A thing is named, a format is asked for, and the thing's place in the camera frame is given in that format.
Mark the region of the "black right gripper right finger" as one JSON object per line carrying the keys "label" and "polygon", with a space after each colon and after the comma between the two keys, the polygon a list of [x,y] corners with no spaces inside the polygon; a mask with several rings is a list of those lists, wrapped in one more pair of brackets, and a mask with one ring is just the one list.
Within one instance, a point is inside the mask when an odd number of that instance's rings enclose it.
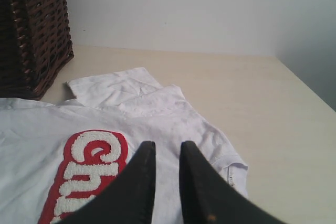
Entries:
{"label": "black right gripper right finger", "polygon": [[192,141],[181,144],[180,199],[184,223],[283,223],[230,186]]}

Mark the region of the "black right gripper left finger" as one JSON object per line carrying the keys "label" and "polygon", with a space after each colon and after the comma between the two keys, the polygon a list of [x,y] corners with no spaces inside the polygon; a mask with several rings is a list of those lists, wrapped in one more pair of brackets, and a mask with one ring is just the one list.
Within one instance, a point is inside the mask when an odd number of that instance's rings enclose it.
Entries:
{"label": "black right gripper left finger", "polygon": [[144,141],[103,192],[60,223],[151,223],[155,186],[156,147]]}

